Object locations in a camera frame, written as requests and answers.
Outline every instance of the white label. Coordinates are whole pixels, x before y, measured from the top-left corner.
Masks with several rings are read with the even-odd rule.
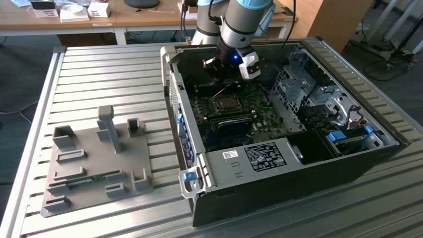
[[[225,157],[226,159],[238,157],[238,152],[237,152],[237,150],[223,152],[223,157]]]
[[[113,23],[94,23],[92,26],[111,26]]]

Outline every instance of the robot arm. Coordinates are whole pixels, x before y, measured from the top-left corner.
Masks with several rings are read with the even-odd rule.
[[[226,2],[214,2],[217,11],[222,11]],[[199,33],[206,33],[207,25],[215,25],[210,20],[205,24],[205,18],[209,18],[209,11],[201,9],[199,5]],[[221,37],[214,34],[214,40],[209,37],[206,42],[217,43],[217,53],[214,58],[205,61],[205,69],[209,74],[218,80],[225,80],[238,72],[241,72],[243,79],[250,80],[261,75],[259,56],[251,47],[251,41],[257,34],[258,28],[263,20],[270,20],[275,6],[273,0],[230,0],[225,16],[222,15],[221,21]]]

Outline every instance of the green circuit board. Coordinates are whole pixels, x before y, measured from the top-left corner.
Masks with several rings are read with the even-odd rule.
[[[229,94],[223,91],[215,96],[191,98],[207,151],[278,139],[287,134],[269,91],[258,83],[237,87]]]

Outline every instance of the aluminum table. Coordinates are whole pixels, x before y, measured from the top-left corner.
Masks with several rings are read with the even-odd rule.
[[[422,237],[422,126],[325,43],[307,40],[411,146],[355,182],[251,214],[194,228],[181,195],[179,165],[162,87],[161,47],[58,48],[23,152],[0,237]],[[96,126],[96,107],[115,106],[115,123],[146,122],[154,192],[58,216],[40,208],[54,127]]]

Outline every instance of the wooden table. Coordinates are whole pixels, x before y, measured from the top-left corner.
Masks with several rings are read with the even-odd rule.
[[[279,0],[293,9],[293,0]],[[354,36],[373,0],[298,0],[293,37],[321,36],[338,52]]]
[[[59,17],[36,18],[30,6],[18,7],[11,0],[0,0],[0,36],[58,35],[114,32],[115,0],[108,1],[113,14],[108,18],[60,23]]]
[[[28,7],[18,7],[11,0],[0,0],[0,36],[113,32],[117,35],[118,45],[126,45],[126,32],[181,28],[181,11],[177,2],[177,0],[161,0],[158,8],[137,12],[138,9],[126,5],[123,0],[108,0],[113,10],[108,18],[91,17],[90,21],[60,23],[59,17],[36,18]],[[187,20],[187,29],[195,29],[197,23],[197,20]],[[277,13],[270,26],[278,27],[278,30],[273,30],[278,34],[270,37],[283,38],[291,25],[293,16]]]

